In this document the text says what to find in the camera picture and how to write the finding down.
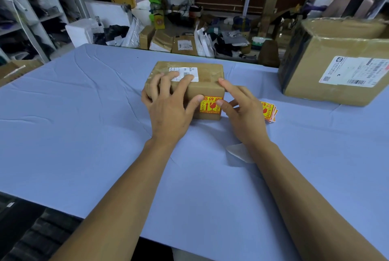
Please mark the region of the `red yellow warning sticker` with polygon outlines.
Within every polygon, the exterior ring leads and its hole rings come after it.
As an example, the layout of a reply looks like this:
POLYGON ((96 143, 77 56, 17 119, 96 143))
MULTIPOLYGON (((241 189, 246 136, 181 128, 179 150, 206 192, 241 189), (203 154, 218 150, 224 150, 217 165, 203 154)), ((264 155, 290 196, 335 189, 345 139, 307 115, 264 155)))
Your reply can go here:
POLYGON ((220 99, 222 100, 222 97, 204 96, 204 99, 200 103, 199 112, 220 115, 221 108, 216 104, 216 101, 220 99))

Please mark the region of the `flat cardboard box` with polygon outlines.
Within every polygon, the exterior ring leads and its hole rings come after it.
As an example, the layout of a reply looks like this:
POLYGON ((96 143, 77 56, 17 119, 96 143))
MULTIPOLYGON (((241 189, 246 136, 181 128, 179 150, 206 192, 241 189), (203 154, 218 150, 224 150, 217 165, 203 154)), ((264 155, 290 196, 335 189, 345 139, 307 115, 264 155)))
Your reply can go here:
POLYGON ((0 88, 41 66, 40 60, 13 60, 0 66, 0 88))

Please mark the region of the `small taped cardboard box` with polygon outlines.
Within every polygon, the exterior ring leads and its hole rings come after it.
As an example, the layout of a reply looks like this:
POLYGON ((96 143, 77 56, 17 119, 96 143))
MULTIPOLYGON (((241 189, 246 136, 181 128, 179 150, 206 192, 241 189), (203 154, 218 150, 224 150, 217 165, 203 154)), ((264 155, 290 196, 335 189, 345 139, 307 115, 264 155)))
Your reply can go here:
MULTIPOLYGON (((184 95, 184 106, 197 95, 213 96, 224 98, 225 89, 219 84, 218 79, 224 77, 223 66, 214 63, 191 63, 191 62, 165 62, 159 61, 151 71, 146 83, 145 89, 150 96, 150 82, 156 74, 167 74, 169 71, 178 71, 179 76, 171 82, 170 92, 173 93, 178 86, 179 81, 186 75, 193 75, 194 78, 188 86, 184 95)), ((200 107, 195 112, 194 119, 202 120, 220 120, 220 115, 204 114, 199 112, 200 107)))

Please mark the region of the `brown cardboard piece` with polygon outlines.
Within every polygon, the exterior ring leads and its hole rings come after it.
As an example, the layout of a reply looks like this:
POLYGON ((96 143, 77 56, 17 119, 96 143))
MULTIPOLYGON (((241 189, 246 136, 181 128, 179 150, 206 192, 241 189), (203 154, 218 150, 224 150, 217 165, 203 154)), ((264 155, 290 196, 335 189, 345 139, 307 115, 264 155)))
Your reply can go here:
POLYGON ((278 43, 275 40, 266 40, 262 44, 262 48, 258 56, 258 64, 266 67, 279 68, 279 48, 278 43))

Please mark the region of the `green plastic item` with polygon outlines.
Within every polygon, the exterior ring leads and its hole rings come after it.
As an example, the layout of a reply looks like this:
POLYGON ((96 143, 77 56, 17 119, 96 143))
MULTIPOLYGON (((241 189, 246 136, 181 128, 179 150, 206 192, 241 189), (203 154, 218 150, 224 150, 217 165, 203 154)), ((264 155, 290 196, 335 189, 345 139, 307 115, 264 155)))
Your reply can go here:
POLYGON ((162 0, 149 0, 149 3, 150 3, 149 19, 150 19, 151 23, 154 25, 153 12, 155 10, 163 10, 163 12, 165 13, 165 11, 163 9, 163 2, 162 2, 162 0))

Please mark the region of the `white plastic bags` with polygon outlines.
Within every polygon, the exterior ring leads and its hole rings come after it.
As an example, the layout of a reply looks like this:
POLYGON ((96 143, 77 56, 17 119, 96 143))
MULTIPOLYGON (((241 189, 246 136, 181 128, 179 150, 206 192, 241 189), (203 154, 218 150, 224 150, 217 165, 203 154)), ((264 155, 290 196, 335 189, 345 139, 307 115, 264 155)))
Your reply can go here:
POLYGON ((215 58, 215 52, 212 46, 211 38, 205 32, 205 28, 195 27, 194 39, 199 57, 215 58))

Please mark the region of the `narrow brown cardboard box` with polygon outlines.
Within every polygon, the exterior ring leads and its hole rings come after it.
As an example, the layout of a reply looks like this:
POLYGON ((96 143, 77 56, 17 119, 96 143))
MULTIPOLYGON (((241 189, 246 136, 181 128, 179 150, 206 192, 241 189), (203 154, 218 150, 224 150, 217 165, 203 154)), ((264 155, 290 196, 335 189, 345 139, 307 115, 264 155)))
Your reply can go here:
POLYGON ((149 50, 152 38, 155 34, 156 29, 154 26, 148 25, 143 28, 139 34, 139 48, 143 50, 149 50))

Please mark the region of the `large cardboard box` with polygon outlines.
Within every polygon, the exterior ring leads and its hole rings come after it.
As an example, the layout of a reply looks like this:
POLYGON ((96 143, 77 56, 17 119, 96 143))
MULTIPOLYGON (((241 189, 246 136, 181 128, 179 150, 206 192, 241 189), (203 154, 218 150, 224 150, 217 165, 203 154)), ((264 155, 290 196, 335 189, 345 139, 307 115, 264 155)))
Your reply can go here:
POLYGON ((389 72, 372 88, 319 83, 336 56, 389 59, 389 21, 327 17, 299 22, 278 69, 283 94, 366 106, 389 86, 389 72))

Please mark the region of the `white shelving unit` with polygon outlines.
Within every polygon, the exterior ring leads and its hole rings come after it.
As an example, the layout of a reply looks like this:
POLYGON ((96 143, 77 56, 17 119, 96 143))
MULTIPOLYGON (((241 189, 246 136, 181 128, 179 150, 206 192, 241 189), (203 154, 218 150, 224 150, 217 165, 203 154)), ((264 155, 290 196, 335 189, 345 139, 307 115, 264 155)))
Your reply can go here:
POLYGON ((0 63, 47 63, 74 48, 65 26, 87 17, 83 0, 0 0, 0 63))

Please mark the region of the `white sticker backing paper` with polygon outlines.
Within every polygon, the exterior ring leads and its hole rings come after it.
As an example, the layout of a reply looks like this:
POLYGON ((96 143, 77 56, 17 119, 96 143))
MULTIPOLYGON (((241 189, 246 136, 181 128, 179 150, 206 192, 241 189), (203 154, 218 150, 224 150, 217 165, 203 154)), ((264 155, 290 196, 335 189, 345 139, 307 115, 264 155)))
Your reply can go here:
POLYGON ((244 144, 230 145, 226 147, 226 150, 236 158, 242 160, 247 164, 254 164, 254 160, 251 158, 250 153, 244 144))

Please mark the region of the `white board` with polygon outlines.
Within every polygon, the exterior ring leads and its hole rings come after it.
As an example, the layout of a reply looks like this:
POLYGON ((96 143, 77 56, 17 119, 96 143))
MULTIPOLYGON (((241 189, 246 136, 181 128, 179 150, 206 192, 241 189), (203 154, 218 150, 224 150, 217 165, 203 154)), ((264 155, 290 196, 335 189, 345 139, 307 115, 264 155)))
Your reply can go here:
POLYGON ((92 19, 99 17, 105 27, 112 25, 128 26, 133 22, 131 8, 127 5, 96 0, 84 0, 89 16, 92 19))

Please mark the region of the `cardboard box with white wrap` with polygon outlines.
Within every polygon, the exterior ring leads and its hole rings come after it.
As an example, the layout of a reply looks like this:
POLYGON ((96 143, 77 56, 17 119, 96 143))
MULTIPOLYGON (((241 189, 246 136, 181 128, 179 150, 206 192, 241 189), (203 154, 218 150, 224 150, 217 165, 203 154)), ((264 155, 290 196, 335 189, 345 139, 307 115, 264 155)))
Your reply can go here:
POLYGON ((149 50, 150 51, 156 51, 156 52, 167 52, 171 53, 173 47, 173 37, 169 36, 164 32, 164 30, 156 30, 150 45, 149 50))

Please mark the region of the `stack of warning stickers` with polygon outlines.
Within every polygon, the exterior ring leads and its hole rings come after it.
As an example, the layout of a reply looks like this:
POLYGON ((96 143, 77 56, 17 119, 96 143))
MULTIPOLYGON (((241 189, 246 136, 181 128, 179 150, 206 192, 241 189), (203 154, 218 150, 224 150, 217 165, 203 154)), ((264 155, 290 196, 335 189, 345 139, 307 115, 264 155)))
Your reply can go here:
POLYGON ((264 115, 265 121, 268 123, 275 122, 276 121, 275 117, 276 117, 276 114, 278 112, 278 109, 275 106, 275 104, 265 102, 265 101, 260 101, 260 102, 262 103, 263 115, 264 115))

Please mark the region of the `small yellow box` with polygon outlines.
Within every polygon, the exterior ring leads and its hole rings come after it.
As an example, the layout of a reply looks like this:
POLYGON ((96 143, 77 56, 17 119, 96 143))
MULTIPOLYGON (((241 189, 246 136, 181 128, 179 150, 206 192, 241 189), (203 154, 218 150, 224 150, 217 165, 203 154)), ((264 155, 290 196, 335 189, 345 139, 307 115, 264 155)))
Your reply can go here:
POLYGON ((156 30, 165 29, 165 20, 164 20, 164 12, 163 10, 155 10, 153 12, 154 17, 154 27, 156 30))

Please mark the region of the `person's right forearm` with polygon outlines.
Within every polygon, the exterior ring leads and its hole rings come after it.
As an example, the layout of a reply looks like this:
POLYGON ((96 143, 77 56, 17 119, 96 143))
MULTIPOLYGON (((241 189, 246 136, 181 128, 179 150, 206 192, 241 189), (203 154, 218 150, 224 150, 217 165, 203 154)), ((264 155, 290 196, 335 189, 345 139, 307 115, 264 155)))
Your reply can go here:
POLYGON ((244 143, 303 261, 389 261, 270 140, 244 143))

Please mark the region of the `black plastic bag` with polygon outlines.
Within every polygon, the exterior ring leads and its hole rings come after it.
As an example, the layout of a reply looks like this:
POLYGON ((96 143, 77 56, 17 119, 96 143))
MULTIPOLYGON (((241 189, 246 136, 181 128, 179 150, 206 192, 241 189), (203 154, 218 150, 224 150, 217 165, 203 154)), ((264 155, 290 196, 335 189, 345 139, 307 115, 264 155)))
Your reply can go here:
POLYGON ((127 35, 129 26, 110 25, 104 28, 104 36, 101 44, 107 46, 121 46, 127 35))

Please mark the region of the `white foam box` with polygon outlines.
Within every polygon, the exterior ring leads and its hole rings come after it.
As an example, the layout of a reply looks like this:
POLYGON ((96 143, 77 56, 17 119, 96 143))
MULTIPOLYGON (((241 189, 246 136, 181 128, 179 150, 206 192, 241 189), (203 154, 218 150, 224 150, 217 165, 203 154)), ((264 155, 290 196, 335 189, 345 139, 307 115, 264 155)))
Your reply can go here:
POLYGON ((84 44, 93 44, 95 33, 104 33, 104 27, 92 18, 84 18, 65 26, 71 42, 75 48, 84 44))

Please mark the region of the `white poly mailer bag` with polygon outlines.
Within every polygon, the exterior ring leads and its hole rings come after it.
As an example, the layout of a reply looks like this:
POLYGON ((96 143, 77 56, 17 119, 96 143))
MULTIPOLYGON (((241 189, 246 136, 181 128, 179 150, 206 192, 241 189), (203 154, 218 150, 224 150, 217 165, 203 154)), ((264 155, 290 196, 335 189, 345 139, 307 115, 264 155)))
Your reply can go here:
POLYGON ((126 48, 139 48, 140 47, 140 33, 144 29, 144 25, 142 22, 136 18, 133 17, 133 21, 129 27, 129 30, 124 37, 120 47, 126 47, 126 48))

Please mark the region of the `person's left hand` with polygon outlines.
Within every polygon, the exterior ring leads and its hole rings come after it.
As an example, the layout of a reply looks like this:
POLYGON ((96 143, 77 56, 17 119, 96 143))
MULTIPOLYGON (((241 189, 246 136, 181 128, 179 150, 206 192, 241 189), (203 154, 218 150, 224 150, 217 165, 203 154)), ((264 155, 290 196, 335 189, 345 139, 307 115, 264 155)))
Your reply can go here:
POLYGON ((192 121, 192 118, 187 118, 185 114, 184 95, 194 76, 184 76, 170 96, 160 97, 159 88, 163 75, 163 73, 156 74, 150 82, 149 97, 152 99, 152 105, 146 106, 152 126, 149 144, 174 147, 186 134, 192 121))

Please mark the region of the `white shipping label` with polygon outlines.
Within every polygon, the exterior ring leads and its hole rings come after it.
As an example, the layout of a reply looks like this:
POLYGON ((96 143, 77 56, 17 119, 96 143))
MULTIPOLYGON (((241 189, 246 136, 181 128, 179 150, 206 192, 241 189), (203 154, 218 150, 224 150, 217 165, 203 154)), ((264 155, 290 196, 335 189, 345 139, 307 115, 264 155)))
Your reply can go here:
POLYGON ((389 72, 389 59, 336 56, 319 83, 372 88, 389 72))

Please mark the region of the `cardboard box with label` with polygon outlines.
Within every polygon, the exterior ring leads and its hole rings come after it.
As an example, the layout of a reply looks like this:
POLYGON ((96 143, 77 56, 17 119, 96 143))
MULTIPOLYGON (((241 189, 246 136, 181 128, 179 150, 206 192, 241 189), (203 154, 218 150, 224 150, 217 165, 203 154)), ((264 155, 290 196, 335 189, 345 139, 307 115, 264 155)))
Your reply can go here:
POLYGON ((173 37, 172 53, 180 55, 198 56, 194 36, 180 35, 173 37))

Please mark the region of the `person's left forearm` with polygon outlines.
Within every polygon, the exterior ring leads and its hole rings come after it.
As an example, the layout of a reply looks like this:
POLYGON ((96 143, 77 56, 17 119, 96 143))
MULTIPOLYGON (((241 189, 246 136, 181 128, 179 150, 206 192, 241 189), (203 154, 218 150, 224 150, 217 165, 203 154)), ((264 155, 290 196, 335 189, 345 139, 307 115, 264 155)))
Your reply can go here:
POLYGON ((151 138, 49 261, 130 261, 178 139, 151 138))

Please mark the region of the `person's right hand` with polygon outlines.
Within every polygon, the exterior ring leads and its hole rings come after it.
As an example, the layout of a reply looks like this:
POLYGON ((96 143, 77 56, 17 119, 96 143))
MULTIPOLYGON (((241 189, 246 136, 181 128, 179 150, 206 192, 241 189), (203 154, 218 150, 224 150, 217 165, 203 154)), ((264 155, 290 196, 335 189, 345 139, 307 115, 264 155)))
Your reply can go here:
POLYGON ((264 151, 272 146, 267 134, 262 103, 245 86, 236 86, 223 78, 219 84, 236 99, 240 111, 236 116, 228 116, 236 137, 248 150, 264 151))

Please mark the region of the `blue table cloth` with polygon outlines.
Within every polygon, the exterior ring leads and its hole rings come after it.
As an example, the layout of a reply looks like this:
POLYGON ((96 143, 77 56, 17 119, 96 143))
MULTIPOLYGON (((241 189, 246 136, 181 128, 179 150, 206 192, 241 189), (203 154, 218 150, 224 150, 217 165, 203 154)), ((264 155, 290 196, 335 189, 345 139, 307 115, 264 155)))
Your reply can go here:
MULTIPOLYGON (((85 218, 151 136, 140 99, 158 61, 220 63, 275 104, 269 136, 389 259, 389 88, 353 107, 284 96, 277 69, 85 44, 0 88, 0 191, 85 218)), ((218 261, 299 261, 257 167, 222 114, 194 120, 164 171, 141 236, 218 261)))

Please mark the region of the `black crate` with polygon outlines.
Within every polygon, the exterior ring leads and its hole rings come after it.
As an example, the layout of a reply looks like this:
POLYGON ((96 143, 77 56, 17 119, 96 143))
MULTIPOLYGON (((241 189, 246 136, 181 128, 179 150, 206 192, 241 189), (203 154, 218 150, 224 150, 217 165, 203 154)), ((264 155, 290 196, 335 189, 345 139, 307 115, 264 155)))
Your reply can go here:
POLYGON ((48 261, 82 220, 0 192, 0 261, 48 261))

